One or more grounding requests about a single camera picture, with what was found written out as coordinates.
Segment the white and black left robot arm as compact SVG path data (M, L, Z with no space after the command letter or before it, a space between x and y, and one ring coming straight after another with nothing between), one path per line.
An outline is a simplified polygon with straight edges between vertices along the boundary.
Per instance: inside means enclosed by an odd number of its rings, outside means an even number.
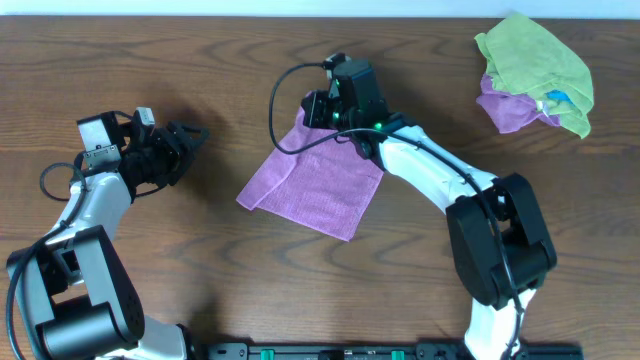
M84 151L72 172L56 224L6 263L7 338L23 358L19 314L37 359L205 359L208 350L181 324L145 315L112 240L121 218L148 183L173 186L193 163L207 130L170 122L158 127L136 112L78 121Z

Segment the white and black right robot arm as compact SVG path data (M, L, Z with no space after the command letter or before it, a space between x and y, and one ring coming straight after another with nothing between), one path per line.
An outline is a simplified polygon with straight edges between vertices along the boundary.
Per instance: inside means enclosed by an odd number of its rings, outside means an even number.
M517 173L498 177L456 158L383 100L359 108L314 91L301 106L304 126L349 138L363 158L404 179L444 212L454 265L472 297L464 336L470 355L520 355L526 308L557 264L530 183Z

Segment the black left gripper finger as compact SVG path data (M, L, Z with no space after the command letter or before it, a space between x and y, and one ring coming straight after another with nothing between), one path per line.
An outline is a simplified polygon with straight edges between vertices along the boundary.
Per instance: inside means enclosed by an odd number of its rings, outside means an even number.
M168 172L160 177L159 187L174 186L185 175L192 163L192 151L173 153L170 156Z
M177 121L169 122L167 130L174 136L178 144L185 148L201 147L210 135L206 128L185 125Z

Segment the purple microfibre cloth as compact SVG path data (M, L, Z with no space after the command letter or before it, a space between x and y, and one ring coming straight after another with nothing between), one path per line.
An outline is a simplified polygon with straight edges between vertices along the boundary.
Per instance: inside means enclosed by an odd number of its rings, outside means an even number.
M350 142L330 140L296 155L275 149L236 201L349 241L382 177Z

